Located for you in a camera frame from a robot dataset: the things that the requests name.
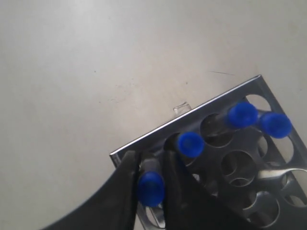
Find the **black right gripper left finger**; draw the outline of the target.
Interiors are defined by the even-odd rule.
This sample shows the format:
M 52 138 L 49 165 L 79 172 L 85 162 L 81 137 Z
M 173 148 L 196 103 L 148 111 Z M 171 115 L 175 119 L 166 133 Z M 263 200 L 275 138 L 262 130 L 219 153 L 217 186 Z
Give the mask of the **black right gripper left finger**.
M 140 154 L 127 151 L 104 185 L 80 207 L 45 227 L 46 230 L 134 229 Z

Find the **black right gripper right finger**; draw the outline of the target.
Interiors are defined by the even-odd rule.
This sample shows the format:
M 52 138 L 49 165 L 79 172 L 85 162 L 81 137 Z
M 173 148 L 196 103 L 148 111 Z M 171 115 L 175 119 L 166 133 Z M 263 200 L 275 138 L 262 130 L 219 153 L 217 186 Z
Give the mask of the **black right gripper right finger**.
M 174 151 L 163 154 L 168 230 L 255 230 L 257 227 L 210 195 Z

